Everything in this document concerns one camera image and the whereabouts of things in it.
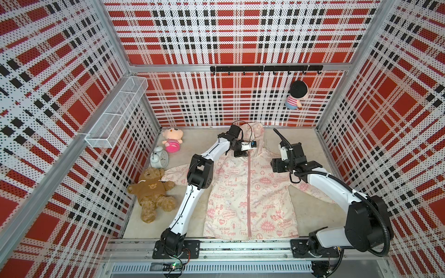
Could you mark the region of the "cream pink printed jacket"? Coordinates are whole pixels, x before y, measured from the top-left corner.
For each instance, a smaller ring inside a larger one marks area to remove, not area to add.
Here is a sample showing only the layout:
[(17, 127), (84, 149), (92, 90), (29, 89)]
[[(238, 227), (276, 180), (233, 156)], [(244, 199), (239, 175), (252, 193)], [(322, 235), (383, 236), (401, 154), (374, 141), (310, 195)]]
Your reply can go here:
[(203, 237), (224, 240), (255, 240), (297, 237), (297, 220), (286, 173), (273, 173), (270, 163), (277, 155), (264, 146), (264, 127), (242, 125), (244, 139), (253, 138), (257, 148), (236, 158), (232, 152), (214, 165), (207, 202)]

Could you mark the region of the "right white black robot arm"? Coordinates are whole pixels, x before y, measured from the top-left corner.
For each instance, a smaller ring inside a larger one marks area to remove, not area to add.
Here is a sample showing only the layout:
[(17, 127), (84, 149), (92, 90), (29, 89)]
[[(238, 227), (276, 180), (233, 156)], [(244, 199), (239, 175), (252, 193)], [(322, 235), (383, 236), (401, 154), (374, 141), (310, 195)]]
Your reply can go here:
[(288, 172), (290, 177), (321, 190), (346, 213), (344, 226), (321, 228), (309, 234), (309, 252), (313, 256), (331, 247), (347, 247), (378, 257), (388, 255), (394, 232), (382, 198), (354, 190), (320, 163), (308, 162), (300, 143), (281, 141), (280, 158), (273, 159), (271, 167), (275, 173)]

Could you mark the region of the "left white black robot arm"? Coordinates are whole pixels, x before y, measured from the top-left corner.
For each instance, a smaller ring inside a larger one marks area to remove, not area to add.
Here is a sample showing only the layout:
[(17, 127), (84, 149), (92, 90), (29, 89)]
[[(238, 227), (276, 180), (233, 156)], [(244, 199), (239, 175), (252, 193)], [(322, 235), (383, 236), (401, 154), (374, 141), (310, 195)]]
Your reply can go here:
[(178, 257), (183, 252), (191, 216), (201, 195), (212, 183), (214, 163), (230, 150), (235, 156), (246, 156), (248, 151), (257, 147), (253, 134), (249, 139), (249, 141), (243, 139), (241, 127), (231, 125), (229, 131), (218, 135), (216, 142), (207, 151), (193, 155), (188, 168), (188, 185), (184, 199), (174, 220), (161, 234), (160, 244), (167, 254)]

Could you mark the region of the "pink pig plush doll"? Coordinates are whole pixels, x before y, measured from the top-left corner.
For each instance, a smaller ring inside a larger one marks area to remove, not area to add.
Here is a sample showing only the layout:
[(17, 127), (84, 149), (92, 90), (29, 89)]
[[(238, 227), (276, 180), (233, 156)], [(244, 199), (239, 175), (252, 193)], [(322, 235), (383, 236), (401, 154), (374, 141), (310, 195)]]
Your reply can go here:
[(183, 143), (182, 140), (183, 135), (184, 135), (183, 131), (176, 127), (171, 127), (169, 129), (164, 130), (162, 132), (162, 136), (164, 137), (162, 144), (165, 146), (166, 152), (168, 153), (178, 152)]

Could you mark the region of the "black-haired hanging doll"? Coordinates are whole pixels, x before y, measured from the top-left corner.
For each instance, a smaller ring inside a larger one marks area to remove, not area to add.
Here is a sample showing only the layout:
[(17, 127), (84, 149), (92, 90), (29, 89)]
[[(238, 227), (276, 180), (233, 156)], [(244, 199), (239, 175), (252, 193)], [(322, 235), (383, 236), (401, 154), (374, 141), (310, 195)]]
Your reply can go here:
[(308, 85), (304, 81), (294, 81), (285, 101), (285, 106), (290, 110), (302, 108), (302, 100), (308, 98)]

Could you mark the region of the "white alarm clock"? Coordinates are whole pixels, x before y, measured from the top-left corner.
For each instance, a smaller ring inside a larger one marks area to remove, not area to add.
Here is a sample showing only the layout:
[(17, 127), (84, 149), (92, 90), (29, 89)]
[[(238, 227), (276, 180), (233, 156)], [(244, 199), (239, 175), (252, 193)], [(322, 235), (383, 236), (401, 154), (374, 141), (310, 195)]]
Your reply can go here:
[(165, 169), (168, 163), (168, 153), (162, 146), (156, 146), (150, 156), (150, 166), (155, 169)]

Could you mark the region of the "brown teddy bear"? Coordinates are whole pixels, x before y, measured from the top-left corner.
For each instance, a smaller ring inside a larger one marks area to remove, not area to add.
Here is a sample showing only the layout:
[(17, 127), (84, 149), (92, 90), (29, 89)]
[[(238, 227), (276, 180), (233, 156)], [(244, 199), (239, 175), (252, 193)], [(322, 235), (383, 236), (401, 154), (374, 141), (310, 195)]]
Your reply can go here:
[(141, 220), (145, 223), (155, 221), (158, 208), (171, 212), (177, 207), (176, 199), (167, 195), (167, 192), (175, 187), (175, 183), (161, 181), (164, 173), (164, 169), (149, 167), (139, 177), (137, 183), (127, 188), (127, 192), (137, 198), (141, 206)]

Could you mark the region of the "green circuit board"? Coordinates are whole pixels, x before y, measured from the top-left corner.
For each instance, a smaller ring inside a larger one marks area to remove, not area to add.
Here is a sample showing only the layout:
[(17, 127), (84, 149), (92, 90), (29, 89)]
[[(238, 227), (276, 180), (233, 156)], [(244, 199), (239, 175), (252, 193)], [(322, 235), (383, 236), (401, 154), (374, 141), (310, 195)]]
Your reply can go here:
[(174, 272), (174, 271), (181, 271), (183, 265), (178, 262), (153, 262), (150, 266), (151, 272)]

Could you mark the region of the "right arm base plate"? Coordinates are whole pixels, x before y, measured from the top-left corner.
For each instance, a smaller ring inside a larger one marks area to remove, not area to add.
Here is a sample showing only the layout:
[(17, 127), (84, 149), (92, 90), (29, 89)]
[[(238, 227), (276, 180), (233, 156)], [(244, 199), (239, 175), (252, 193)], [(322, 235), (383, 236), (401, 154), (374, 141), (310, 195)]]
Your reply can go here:
[(338, 258), (340, 252), (336, 247), (322, 248), (312, 252), (307, 239), (292, 239), (290, 241), (291, 251), (294, 258)]

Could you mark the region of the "black hook rail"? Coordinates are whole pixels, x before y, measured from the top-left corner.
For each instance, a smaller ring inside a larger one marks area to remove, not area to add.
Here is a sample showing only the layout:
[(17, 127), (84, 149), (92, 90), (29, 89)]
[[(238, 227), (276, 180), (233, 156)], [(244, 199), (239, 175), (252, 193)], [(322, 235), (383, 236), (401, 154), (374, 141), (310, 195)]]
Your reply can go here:
[(321, 72), (323, 65), (296, 66), (211, 66), (211, 73)]

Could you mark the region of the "aluminium front rail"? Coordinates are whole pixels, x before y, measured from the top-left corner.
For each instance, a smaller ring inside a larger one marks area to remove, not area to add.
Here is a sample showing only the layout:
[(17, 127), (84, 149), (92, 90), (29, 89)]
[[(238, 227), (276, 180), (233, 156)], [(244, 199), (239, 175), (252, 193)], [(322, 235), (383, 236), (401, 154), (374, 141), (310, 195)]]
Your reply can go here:
[[(395, 278), (388, 258), (346, 249), (338, 258), (294, 258), (290, 239), (200, 239), (197, 259), (152, 259), (154, 239), (113, 240), (99, 265), (99, 278)], [(181, 271), (151, 272), (153, 262), (178, 262)]]

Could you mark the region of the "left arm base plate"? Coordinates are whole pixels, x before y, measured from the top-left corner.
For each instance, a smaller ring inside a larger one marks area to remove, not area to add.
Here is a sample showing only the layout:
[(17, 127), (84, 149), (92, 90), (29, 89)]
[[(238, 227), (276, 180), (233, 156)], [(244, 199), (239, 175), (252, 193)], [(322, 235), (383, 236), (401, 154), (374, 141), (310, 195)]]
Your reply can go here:
[(173, 256), (179, 259), (197, 259), (199, 258), (200, 243), (200, 240), (185, 240), (182, 251), (177, 255), (173, 251), (168, 251), (164, 244), (158, 240), (155, 242), (152, 259), (167, 259)]

